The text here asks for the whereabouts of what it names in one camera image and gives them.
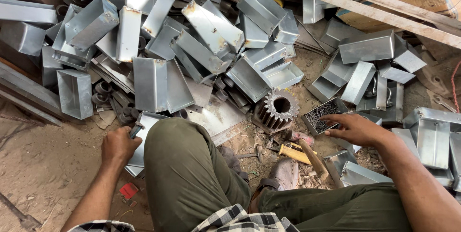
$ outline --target wooden hammer handle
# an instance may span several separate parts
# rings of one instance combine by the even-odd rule
[[[302,138],[299,139],[298,144],[303,148],[303,151],[308,157],[309,161],[311,161],[311,164],[314,167],[314,170],[317,173],[317,176],[320,178],[321,181],[325,181],[329,173],[326,170],[325,166],[320,161],[320,159],[314,154],[314,151],[312,150],[312,148]]]

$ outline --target olive green pants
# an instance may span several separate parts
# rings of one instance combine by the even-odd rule
[[[214,212],[239,203],[247,183],[227,167],[208,132],[182,118],[157,122],[145,141],[147,197],[156,232],[189,232]],[[300,231],[410,231],[391,183],[342,189],[265,190],[261,212],[288,218]]]

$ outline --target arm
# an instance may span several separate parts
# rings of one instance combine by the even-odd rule
[[[71,216],[67,219],[61,232],[66,232],[82,223],[109,218],[118,177],[142,142],[140,137],[131,139],[130,131],[130,127],[122,127],[108,132],[107,136],[102,140],[102,162],[98,174]]]
[[[325,135],[352,144],[375,147],[392,176],[408,220],[415,232],[457,231],[461,227],[461,205],[435,180],[400,137],[371,121],[354,115],[327,115],[327,124],[342,129]]]

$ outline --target dirt floor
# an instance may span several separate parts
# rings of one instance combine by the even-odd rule
[[[320,102],[306,87],[320,75],[328,58],[308,50],[297,49],[296,52],[297,57],[292,58],[292,61],[305,73],[305,77],[291,88],[300,106],[300,114],[292,129],[309,134],[300,116],[320,105]],[[404,116],[417,105],[431,107],[432,104],[426,88],[416,81],[405,87]],[[24,117],[23,112],[1,100],[0,113]],[[250,186],[254,191],[259,180],[268,176],[279,156],[268,149],[270,146],[267,135],[258,132],[261,130],[249,121],[246,120],[245,124],[249,127],[227,141],[224,146],[231,147],[236,154],[254,153],[257,145],[263,146],[262,163],[256,157],[240,160],[242,169],[250,173]],[[108,131],[119,126],[118,121],[114,120],[112,125],[102,130],[89,119],[87,125],[65,123],[61,128],[51,125],[38,127],[0,118],[0,192],[20,211],[42,222],[41,231],[59,231],[99,168],[102,138]],[[285,143],[284,134],[281,131],[274,134],[273,138],[279,143]],[[325,135],[319,135],[315,137],[313,149],[323,158],[341,148]],[[360,165],[385,173],[373,148],[362,148],[356,158]],[[325,182],[320,182],[313,175],[312,167],[303,163],[300,163],[299,177],[300,188],[335,189],[330,177]],[[127,182],[134,183],[140,189],[133,197],[137,202],[134,207],[122,202],[118,192]],[[143,180],[123,172],[112,201],[110,218],[131,223],[136,231],[153,231]],[[0,220],[0,232],[25,231],[20,227],[18,219],[3,204],[0,204]]]

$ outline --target checkered shirt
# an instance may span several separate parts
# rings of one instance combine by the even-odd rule
[[[79,225],[69,232],[134,232],[128,224],[110,220],[96,220]],[[192,232],[299,232],[288,219],[279,220],[275,213],[247,214],[240,204],[223,208],[192,230]]]

